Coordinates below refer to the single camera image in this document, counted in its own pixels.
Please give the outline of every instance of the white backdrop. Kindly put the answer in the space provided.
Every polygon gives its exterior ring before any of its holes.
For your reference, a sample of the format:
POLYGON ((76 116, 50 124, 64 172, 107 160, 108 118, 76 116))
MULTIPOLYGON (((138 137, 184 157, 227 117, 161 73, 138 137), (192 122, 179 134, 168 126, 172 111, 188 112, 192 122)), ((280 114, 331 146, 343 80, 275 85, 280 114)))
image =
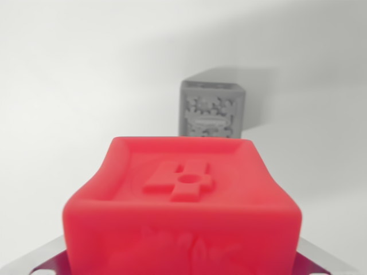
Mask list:
POLYGON ((62 234, 114 136, 173 136, 180 81, 241 68, 243 137, 302 235, 367 270, 366 1, 0 0, 0 266, 62 234))

